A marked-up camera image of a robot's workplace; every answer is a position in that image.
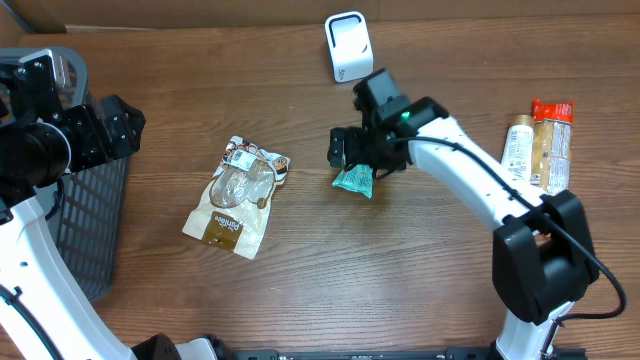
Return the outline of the mint green wipes packet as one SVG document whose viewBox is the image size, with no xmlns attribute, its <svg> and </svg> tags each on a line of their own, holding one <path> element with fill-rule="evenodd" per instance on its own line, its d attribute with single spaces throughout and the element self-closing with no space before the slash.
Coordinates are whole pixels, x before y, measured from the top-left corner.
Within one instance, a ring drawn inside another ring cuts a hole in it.
<svg viewBox="0 0 640 360">
<path fill-rule="evenodd" d="M 359 164 L 351 170 L 342 170 L 332 182 L 332 186 L 349 192 L 360 193 L 371 199 L 373 196 L 373 179 L 373 169 L 368 165 Z"/>
</svg>

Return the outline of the white tube with gold cap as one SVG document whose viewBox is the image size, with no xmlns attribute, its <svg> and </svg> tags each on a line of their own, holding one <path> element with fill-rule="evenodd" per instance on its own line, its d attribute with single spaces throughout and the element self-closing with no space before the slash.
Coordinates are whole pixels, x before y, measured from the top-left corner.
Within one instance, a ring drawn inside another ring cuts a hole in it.
<svg viewBox="0 0 640 360">
<path fill-rule="evenodd" d="M 514 181 L 529 182 L 532 174 L 534 120 L 529 115 L 514 117 L 506 135 L 501 164 Z"/>
</svg>

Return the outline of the brown clear snack bag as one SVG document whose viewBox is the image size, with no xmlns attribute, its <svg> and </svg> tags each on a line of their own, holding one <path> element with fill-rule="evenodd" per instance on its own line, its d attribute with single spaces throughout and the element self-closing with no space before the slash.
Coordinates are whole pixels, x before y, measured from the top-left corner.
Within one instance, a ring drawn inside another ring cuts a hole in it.
<svg viewBox="0 0 640 360">
<path fill-rule="evenodd" d="M 289 166 L 288 157 L 242 137 L 231 137 L 182 232 L 253 259 L 266 232 L 272 197 L 285 182 Z"/>
</svg>

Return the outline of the orange spaghetti packet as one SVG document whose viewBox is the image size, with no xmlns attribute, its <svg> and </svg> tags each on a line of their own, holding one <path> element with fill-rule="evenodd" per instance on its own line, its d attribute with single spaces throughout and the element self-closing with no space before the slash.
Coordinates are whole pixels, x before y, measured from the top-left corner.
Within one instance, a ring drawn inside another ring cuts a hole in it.
<svg viewBox="0 0 640 360">
<path fill-rule="evenodd" d="M 574 102 L 532 104 L 534 139 L 530 183 L 549 195 L 569 187 Z"/>
</svg>

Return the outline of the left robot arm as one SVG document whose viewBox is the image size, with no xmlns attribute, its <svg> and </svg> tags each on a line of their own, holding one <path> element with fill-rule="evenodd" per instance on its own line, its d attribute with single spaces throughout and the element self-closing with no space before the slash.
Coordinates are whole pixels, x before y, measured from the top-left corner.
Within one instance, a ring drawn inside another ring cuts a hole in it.
<svg viewBox="0 0 640 360">
<path fill-rule="evenodd" d="M 143 113 L 118 96 L 93 103 L 88 72 L 66 48 L 4 48 L 1 87 L 1 325 L 27 359 L 217 359 L 211 336 L 158 333 L 121 342 L 63 260 L 52 220 L 66 175 L 140 148 Z"/>
</svg>

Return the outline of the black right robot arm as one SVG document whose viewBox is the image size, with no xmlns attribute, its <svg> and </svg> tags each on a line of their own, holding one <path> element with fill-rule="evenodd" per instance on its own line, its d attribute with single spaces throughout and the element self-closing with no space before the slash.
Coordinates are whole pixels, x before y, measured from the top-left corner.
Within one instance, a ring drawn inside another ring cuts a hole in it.
<svg viewBox="0 0 640 360">
<path fill-rule="evenodd" d="M 330 165 L 368 165 L 381 177 L 413 165 L 444 183 L 492 234 L 492 282 L 507 316 L 485 358 L 585 358 L 583 349 L 553 345 L 561 318 L 599 277 L 578 198 L 517 183 L 445 108 L 430 97 L 411 101 L 384 69 L 353 92 L 362 124 L 332 129 Z"/>
</svg>

